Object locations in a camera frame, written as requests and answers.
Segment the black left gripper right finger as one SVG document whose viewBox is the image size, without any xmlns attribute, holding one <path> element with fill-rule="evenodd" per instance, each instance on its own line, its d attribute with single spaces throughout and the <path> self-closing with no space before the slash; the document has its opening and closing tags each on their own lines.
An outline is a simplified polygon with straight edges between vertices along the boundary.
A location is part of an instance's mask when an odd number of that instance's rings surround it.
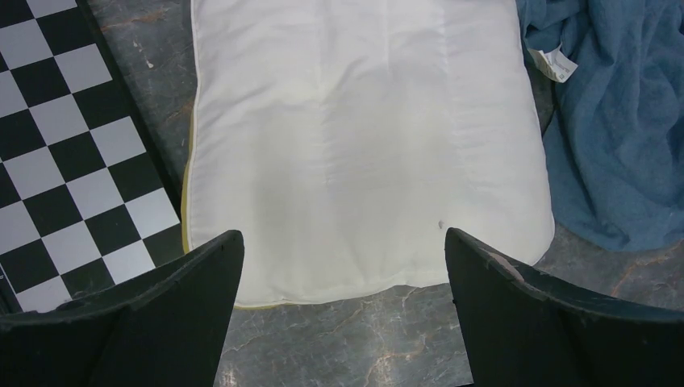
<svg viewBox="0 0 684 387">
<path fill-rule="evenodd" d="M 573 285 L 460 229 L 444 252 L 474 385 L 682 385 L 682 312 Z"/>
</svg>

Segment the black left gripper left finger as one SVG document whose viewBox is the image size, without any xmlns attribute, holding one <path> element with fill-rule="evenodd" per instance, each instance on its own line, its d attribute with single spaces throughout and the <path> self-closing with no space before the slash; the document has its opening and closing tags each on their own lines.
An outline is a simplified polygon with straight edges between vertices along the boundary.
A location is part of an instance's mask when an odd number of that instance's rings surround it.
<svg viewBox="0 0 684 387">
<path fill-rule="evenodd" d="M 243 235 L 226 231 L 55 310 L 2 316 L 2 385 L 212 385 L 243 262 Z"/>
</svg>

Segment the blue fabric pillowcase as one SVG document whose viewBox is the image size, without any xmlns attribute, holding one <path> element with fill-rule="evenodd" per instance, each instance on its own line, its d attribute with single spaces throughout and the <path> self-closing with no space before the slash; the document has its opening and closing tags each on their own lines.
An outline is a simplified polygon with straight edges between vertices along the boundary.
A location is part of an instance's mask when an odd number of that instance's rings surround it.
<svg viewBox="0 0 684 387">
<path fill-rule="evenodd" d="M 543 137 L 556 220 L 612 251 L 682 240 L 682 2 L 517 9 L 526 59 L 572 70 Z"/>
</svg>

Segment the white pillow with yellow side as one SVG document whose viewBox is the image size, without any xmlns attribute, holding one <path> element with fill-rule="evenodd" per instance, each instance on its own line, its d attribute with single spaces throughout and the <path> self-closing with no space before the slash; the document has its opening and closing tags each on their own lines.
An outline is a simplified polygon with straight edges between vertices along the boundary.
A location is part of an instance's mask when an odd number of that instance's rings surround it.
<svg viewBox="0 0 684 387">
<path fill-rule="evenodd" d="M 513 1 L 194 1 L 185 250 L 244 237 L 236 305 L 448 280 L 444 235 L 554 236 Z"/>
</svg>

